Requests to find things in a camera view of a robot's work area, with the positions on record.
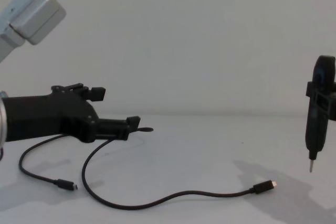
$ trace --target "white table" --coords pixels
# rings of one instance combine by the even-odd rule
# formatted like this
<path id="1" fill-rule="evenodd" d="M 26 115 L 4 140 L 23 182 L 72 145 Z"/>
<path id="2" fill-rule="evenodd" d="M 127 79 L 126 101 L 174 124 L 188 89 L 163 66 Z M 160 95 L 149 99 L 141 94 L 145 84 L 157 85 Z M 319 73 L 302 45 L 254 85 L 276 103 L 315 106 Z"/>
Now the white table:
<path id="1" fill-rule="evenodd" d="M 180 190 L 231 193 L 267 179 L 278 187 L 233 199 L 184 196 L 141 211 L 108 208 L 92 199 L 81 166 L 101 141 L 57 140 L 34 151 L 25 166 L 75 181 L 63 191 L 17 167 L 21 153 L 41 139 L 5 145 L 0 162 L 0 223 L 336 223 L 336 125 L 309 173 L 305 118 L 257 116 L 143 116 L 151 133 L 134 133 L 93 157 L 88 182 L 119 204 L 143 204 Z"/>

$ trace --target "metal tip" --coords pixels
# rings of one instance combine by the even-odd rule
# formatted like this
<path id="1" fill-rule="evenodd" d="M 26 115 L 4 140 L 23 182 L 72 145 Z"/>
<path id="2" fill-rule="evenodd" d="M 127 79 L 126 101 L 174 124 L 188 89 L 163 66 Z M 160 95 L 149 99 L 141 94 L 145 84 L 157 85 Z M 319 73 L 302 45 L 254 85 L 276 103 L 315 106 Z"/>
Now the metal tip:
<path id="1" fill-rule="evenodd" d="M 310 167 L 309 167 L 309 171 L 312 172 L 313 171 L 313 165 L 314 165 L 314 160 L 310 161 Z"/>

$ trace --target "black electric screwdriver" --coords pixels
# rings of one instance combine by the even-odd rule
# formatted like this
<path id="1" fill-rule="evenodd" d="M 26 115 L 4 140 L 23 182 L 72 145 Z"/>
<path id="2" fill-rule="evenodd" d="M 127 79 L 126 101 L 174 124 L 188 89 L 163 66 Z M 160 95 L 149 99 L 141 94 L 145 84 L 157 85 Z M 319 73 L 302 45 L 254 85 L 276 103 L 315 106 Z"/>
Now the black electric screwdriver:
<path id="1" fill-rule="evenodd" d="M 320 56 L 315 64 L 312 81 L 308 82 L 306 96 L 310 98 L 306 127 L 306 146 L 309 150 L 310 169 L 317 153 L 323 149 L 328 120 L 336 121 L 335 57 Z"/>

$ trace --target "cable plug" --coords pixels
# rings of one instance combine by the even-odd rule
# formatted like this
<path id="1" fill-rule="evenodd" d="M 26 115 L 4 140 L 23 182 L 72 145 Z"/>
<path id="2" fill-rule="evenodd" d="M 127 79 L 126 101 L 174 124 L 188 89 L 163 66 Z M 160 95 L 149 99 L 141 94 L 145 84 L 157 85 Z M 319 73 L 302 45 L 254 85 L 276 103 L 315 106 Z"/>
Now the cable plug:
<path id="1" fill-rule="evenodd" d="M 250 188 L 251 193 L 261 194 L 265 191 L 269 191 L 274 189 L 277 186 L 277 183 L 272 180 L 268 180 L 259 184 L 254 185 Z"/>
<path id="2" fill-rule="evenodd" d="M 74 191 L 78 189 L 77 185 L 74 182 L 63 180 L 63 179 L 56 179 L 54 180 L 53 184 L 58 186 L 59 188 L 62 188 L 68 191 Z"/>

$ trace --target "black cable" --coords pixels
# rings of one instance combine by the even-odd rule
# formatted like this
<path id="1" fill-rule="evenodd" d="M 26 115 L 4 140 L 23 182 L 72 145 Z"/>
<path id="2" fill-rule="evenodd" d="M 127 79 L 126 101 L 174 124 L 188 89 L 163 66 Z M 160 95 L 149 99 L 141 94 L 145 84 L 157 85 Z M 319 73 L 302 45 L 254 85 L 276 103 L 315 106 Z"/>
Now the black cable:
<path id="1" fill-rule="evenodd" d="M 149 132 L 152 131 L 152 128 L 139 128 L 138 131 L 145 131 L 145 132 Z M 42 177 L 42 176 L 38 176 L 36 174 L 33 174 L 29 171 L 27 171 L 26 169 L 23 168 L 23 160 L 25 158 L 25 156 L 27 155 L 27 153 L 29 153 L 31 150 L 49 143 L 53 140 L 59 139 L 61 137 L 64 137 L 67 135 L 59 135 L 59 136 L 55 136 L 53 138 L 47 139 L 45 141 L 42 141 L 32 147 L 30 147 L 29 149 L 27 149 L 26 151 L 24 151 L 21 155 L 21 158 L 19 160 L 19 169 L 26 175 L 39 179 L 39 180 L 43 180 L 49 183 L 53 183 L 55 185 L 58 185 L 59 187 L 63 188 L 63 189 L 67 189 L 67 190 L 73 190 L 75 185 L 73 182 L 69 182 L 66 180 L 62 180 L 62 179 L 57 179 L 57 180 L 53 180 L 53 179 L 49 179 L 46 177 Z M 94 149 L 90 155 L 87 157 L 87 159 L 85 160 L 83 167 L 82 167 L 82 172 L 81 172 L 81 178 L 82 178 L 82 182 L 84 185 L 84 188 L 87 190 L 87 192 L 98 202 L 108 206 L 108 207 L 112 207 L 112 208 L 116 208 L 116 209 L 121 209 L 121 210 L 141 210 L 141 209 L 145 209 L 145 208 L 150 208 L 150 207 L 154 207 L 157 206 L 161 203 L 164 203 L 170 199 L 176 198 L 176 197 L 180 197 L 180 196 L 184 196 L 184 195 L 202 195 L 202 196 L 209 196 L 209 197 L 216 197 L 216 198 L 233 198 L 233 197 L 239 197 L 239 196 L 243 196 L 246 194 L 260 194 L 263 193 L 265 191 L 271 190 L 276 186 L 275 182 L 272 181 L 266 181 L 257 185 L 254 185 L 252 188 L 245 190 L 245 191 L 241 191 L 238 193 L 232 193 L 232 194 L 218 194 L 218 193 L 210 193 L 210 192 L 206 192 L 206 191 L 197 191 L 197 190 L 188 190 L 188 191 L 181 191 L 178 193 L 174 193 L 171 195 L 168 195 L 162 199 L 153 201 L 151 203 L 148 204 L 144 204 L 144 205 L 134 205 L 134 206 L 126 206 L 126 205 L 119 205 L 119 204 L 115 204 L 112 202 L 109 202 L 105 199 L 102 199 L 101 197 L 99 197 L 88 185 L 86 178 L 85 178 L 85 174 L 86 174 L 86 168 L 88 166 L 89 161 L 91 160 L 91 158 L 94 156 L 95 153 L 97 153 L 97 151 L 99 151 L 100 149 L 102 149 L 105 145 L 111 143 L 112 141 L 114 141 L 114 139 L 112 140 L 107 140 L 104 143 L 102 143 L 101 145 L 99 145 L 96 149 Z"/>
<path id="2" fill-rule="evenodd" d="M 189 190 L 189 191 L 181 191 L 179 193 L 174 193 L 171 194 L 169 196 L 166 196 L 162 199 L 156 200 L 154 202 L 148 203 L 148 204 L 144 204 L 144 205 L 137 205 L 137 206 L 125 206 L 125 205 L 119 205 L 119 204 L 115 204 L 112 202 L 109 202 L 107 200 L 102 199 L 101 197 L 99 197 L 94 191 L 91 190 L 91 188 L 89 187 L 86 178 L 85 178 L 85 172 L 86 172 L 86 168 L 88 166 L 88 163 L 90 161 L 90 159 L 94 156 L 94 154 L 99 151 L 101 148 L 103 148 L 105 145 L 111 143 L 113 140 L 107 140 L 106 142 L 102 143 L 101 145 L 99 145 L 89 156 L 88 158 L 85 160 L 83 168 L 82 168 L 82 181 L 84 184 L 85 189 L 88 191 L 88 193 L 97 201 L 99 201 L 100 203 L 108 206 L 108 207 L 112 207 L 112 208 L 117 208 L 117 209 L 121 209 L 121 210 L 141 210 L 141 209 L 145 209 L 145 208 L 150 208 L 150 207 L 154 207 L 158 204 L 164 203 L 167 200 L 179 197 L 179 196 L 183 196 L 183 195 L 203 195 L 203 196 L 209 196 L 209 197 L 217 197 L 217 198 L 233 198 L 233 197 L 238 197 L 238 196 L 243 196 L 246 194 L 251 194 L 253 193 L 253 189 L 249 189 L 246 191 L 242 191 L 239 193 L 234 193 L 234 194 L 216 194 L 216 193 L 209 193 L 206 191 L 193 191 L 193 190 Z"/>
<path id="3" fill-rule="evenodd" d="M 62 137 L 65 137 L 65 136 L 68 136 L 68 135 L 58 135 L 58 136 L 55 136 L 55 137 L 52 137 L 52 138 L 49 138 L 47 140 L 44 140 L 38 144 L 35 144 L 33 145 L 32 147 L 28 148 L 27 150 L 25 150 L 21 157 L 20 157 L 20 160 L 19 160 L 19 169 L 21 172 L 23 172 L 24 174 L 28 175 L 29 177 L 32 177 L 32 178 L 35 178 L 35 179 L 39 179 L 39 180 L 42 180 L 42 181 L 45 181 L 45 182 L 48 182 L 48 183 L 52 183 L 54 185 L 57 185 L 58 187 L 62 188 L 62 189 L 65 189 L 65 190 L 76 190 L 77 189 L 77 185 L 71 181 L 67 181 L 67 180 L 63 180 L 63 179 L 51 179 L 51 178 L 46 178 L 46 177 L 42 177 L 42 176 L 39 176 L 39 175 L 36 175 L 34 173 L 31 173 L 29 171 L 27 171 L 26 169 L 24 169 L 23 167 L 23 161 L 26 157 L 26 155 L 32 151 L 33 149 L 37 148 L 37 147 L 40 147 L 41 145 L 44 145 L 46 143 L 49 143 L 53 140 L 56 140 L 56 139 L 59 139 L 59 138 L 62 138 Z"/>

